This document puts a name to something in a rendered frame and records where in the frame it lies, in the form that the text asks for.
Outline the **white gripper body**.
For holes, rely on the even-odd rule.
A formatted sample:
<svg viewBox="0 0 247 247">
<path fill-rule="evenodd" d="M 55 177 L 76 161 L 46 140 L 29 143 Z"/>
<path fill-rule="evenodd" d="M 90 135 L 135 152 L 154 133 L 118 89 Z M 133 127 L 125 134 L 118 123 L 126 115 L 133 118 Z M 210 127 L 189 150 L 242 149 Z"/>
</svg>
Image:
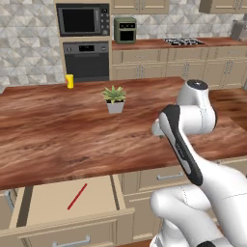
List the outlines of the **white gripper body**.
<svg viewBox="0 0 247 247">
<path fill-rule="evenodd" d="M 154 136 L 163 138 L 166 136 L 166 122 L 160 119 L 156 119 L 151 127 L 151 132 Z"/>
</svg>

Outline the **open beige drawer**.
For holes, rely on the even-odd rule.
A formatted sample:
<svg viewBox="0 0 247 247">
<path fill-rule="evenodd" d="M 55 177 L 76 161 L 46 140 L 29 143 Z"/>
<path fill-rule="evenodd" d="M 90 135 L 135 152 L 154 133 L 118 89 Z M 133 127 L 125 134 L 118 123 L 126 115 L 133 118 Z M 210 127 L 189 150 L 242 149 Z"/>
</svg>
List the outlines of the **open beige drawer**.
<svg viewBox="0 0 247 247">
<path fill-rule="evenodd" d="M 0 231 L 0 247 L 52 247 L 53 241 L 65 244 L 86 235 L 91 242 L 76 247 L 117 247 L 132 241 L 133 218 L 116 175 L 21 187 L 10 226 Z"/>
</svg>

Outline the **green plant in white pot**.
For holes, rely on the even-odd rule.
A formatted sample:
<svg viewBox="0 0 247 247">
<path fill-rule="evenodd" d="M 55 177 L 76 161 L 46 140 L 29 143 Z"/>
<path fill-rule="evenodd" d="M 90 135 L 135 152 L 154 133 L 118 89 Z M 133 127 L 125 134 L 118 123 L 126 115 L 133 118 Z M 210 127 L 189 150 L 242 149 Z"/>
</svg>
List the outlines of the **green plant in white pot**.
<svg viewBox="0 0 247 247">
<path fill-rule="evenodd" d="M 112 87 L 111 89 L 104 88 L 101 95 L 106 102 L 109 114 L 122 113 L 126 95 L 123 87 L 119 87 L 118 89 L 115 87 Z"/>
</svg>

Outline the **beige base cupboard run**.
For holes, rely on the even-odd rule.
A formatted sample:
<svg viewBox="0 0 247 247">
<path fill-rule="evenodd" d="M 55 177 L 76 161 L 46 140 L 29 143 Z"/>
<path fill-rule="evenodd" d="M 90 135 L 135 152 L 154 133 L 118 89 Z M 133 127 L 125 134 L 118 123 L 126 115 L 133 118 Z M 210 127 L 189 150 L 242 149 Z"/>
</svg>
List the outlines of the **beige base cupboard run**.
<svg viewBox="0 0 247 247">
<path fill-rule="evenodd" d="M 200 79 L 211 90 L 240 88 L 247 80 L 247 46 L 114 50 L 113 78 L 180 76 Z"/>
</svg>

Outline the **black gas hob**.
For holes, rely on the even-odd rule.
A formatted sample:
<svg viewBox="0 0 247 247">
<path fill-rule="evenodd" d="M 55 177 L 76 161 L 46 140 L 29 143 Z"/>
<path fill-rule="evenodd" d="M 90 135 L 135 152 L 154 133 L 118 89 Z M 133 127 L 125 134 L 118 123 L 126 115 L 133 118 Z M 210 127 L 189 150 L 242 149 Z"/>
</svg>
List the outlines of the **black gas hob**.
<svg viewBox="0 0 247 247">
<path fill-rule="evenodd" d="M 170 45 L 198 45 L 204 44 L 201 41 L 192 38 L 173 38 L 173 39 L 163 39 Z"/>
</svg>

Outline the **beige cupboard door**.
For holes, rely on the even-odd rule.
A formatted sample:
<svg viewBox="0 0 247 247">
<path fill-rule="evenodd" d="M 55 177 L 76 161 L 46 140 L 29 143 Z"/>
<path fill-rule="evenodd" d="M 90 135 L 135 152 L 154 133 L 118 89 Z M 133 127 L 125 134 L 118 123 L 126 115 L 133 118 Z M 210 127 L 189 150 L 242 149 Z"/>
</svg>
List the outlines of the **beige cupboard door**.
<svg viewBox="0 0 247 247">
<path fill-rule="evenodd" d="M 152 239 L 158 234 L 162 221 L 151 210 L 152 192 L 125 195 L 127 207 L 134 207 L 133 242 Z"/>
</svg>

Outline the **black built-in oven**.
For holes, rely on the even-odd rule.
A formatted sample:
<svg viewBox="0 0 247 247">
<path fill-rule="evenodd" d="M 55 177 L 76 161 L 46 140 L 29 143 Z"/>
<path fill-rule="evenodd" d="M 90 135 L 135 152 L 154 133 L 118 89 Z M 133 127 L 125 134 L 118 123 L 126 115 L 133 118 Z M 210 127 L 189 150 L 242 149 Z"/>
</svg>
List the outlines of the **black built-in oven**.
<svg viewBox="0 0 247 247">
<path fill-rule="evenodd" d="M 75 82 L 109 80 L 107 41 L 64 42 L 66 73 Z"/>
</svg>

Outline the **green toaster oven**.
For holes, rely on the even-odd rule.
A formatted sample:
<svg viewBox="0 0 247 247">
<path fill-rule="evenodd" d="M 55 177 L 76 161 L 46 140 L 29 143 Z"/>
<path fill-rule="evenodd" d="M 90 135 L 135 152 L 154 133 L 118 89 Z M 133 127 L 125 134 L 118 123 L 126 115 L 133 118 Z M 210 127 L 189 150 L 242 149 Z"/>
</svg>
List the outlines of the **green toaster oven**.
<svg viewBox="0 0 247 247">
<path fill-rule="evenodd" d="M 134 17 L 114 18 L 114 40 L 116 43 L 135 43 L 136 19 Z"/>
</svg>

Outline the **grey metal appliance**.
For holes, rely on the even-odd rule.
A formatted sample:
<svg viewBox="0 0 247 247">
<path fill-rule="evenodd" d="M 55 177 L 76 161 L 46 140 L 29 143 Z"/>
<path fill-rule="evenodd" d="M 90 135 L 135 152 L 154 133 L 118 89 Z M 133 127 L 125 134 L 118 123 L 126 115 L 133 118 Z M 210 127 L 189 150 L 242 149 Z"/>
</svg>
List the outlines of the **grey metal appliance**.
<svg viewBox="0 0 247 247">
<path fill-rule="evenodd" d="M 231 38 L 235 41 L 243 41 L 247 39 L 247 21 L 234 20 Z"/>
</svg>

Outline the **black microwave oven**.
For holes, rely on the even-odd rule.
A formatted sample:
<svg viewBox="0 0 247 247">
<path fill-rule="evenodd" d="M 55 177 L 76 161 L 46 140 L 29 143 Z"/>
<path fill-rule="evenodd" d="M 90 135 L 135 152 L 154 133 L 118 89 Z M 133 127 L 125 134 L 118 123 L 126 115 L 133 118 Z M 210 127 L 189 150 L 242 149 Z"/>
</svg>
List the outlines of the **black microwave oven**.
<svg viewBox="0 0 247 247">
<path fill-rule="evenodd" d="M 110 11 L 106 3 L 57 4 L 61 37 L 110 35 Z"/>
</svg>

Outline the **beige wall cupboard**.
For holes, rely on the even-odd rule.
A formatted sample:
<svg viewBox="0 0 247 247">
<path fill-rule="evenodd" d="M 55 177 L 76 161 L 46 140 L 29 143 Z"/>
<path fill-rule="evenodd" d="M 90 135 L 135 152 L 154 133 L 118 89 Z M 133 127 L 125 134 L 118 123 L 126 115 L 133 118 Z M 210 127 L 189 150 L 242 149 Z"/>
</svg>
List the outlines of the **beige wall cupboard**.
<svg viewBox="0 0 247 247">
<path fill-rule="evenodd" d="M 113 14 L 167 14 L 170 0 L 111 0 Z"/>
<path fill-rule="evenodd" d="M 204 14 L 247 14 L 247 0 L 201 0 L 199 12 Z"/>
</svg>

